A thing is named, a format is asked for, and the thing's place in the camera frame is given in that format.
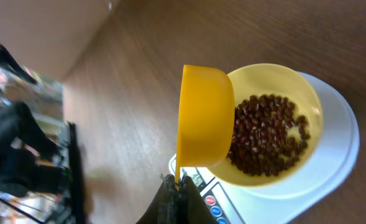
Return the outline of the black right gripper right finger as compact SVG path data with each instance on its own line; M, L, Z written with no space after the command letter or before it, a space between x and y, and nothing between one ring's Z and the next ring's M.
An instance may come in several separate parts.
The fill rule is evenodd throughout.
M181 200L179 202L179 223L217 224L191 177L184 176L181 181Z

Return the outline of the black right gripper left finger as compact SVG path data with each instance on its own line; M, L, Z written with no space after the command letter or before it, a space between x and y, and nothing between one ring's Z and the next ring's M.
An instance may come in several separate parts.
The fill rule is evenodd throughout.
M178 191L175 177L160 176L162 183L137 224L178 224Z

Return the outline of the yellow plastic measuring scoop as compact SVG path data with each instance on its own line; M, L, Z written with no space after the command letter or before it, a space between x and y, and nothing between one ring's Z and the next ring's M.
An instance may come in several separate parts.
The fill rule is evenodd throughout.
M235 116L231 80L221 70L184 65L176 139L175 182L181 167L212 167L223 161Z

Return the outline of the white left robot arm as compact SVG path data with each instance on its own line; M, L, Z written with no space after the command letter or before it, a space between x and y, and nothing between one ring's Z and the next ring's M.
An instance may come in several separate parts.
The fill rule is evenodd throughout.
M53 142L22 102L0 110L0 203L36 223L85 223L83 177L76 126L64 124ZM54 196L37 218L22 199Z

